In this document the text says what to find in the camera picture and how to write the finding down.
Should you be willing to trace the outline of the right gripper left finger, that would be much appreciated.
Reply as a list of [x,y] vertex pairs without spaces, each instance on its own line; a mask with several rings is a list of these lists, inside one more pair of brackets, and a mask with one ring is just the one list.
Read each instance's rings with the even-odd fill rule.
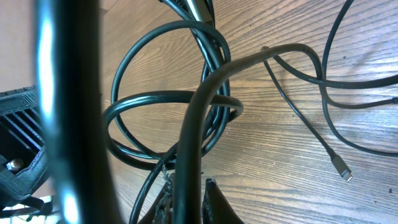
[[170,174],[148,212],[138,224],[171,224],[174,202],[174,173]]

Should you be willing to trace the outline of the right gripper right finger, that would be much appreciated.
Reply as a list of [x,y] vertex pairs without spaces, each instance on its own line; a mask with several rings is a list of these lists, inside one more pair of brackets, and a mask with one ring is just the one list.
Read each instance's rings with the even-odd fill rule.
[[217,186],[215,179],[206,179],[202,202],[203,224],[242,224]]

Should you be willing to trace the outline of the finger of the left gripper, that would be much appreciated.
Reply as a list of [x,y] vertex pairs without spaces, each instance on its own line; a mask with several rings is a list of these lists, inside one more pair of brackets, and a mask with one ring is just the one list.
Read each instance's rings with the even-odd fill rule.
[[48,179],[47,155],[35,86],[1,93],[1,217],[48,215],[33,197]]

